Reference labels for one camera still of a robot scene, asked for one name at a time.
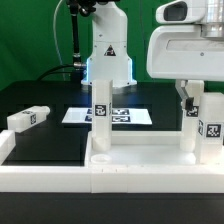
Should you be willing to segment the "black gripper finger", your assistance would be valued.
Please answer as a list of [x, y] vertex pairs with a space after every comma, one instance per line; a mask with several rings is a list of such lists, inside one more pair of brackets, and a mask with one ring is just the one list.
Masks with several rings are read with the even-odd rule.
[[189, 94], [187, 93], [186, 90], [187, 84], [188, 84], [187, 80], [177, 79], [175, 81], [175, 88], [182, 100], [182, 108], [185, 110], [191, 110], [193, 108], [194, 98], [190, 97]]

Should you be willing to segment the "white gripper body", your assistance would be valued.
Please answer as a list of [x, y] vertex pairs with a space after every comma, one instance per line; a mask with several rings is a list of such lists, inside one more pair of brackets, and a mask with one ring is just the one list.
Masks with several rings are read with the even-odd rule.
[[147, 72], [153, 78], [224, 81], [224, 0], [173, 0], [156, 10]]

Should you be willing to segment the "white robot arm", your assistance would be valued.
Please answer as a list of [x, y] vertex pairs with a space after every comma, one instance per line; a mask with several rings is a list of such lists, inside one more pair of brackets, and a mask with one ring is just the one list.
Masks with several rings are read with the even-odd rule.
[[[133, 85], [127, 54], [127, 17], [112, 0], [90, 0], [93, 50], [87, 59], [90, 85], [110, 79], [116, 87]], [[151, 34], [146, 69], [150, 77], [174, 79], [182, 107], [193, 107], [190, 80], [224, 82], [224, 0], [174, 0], [156, 10], [160, 24]]]

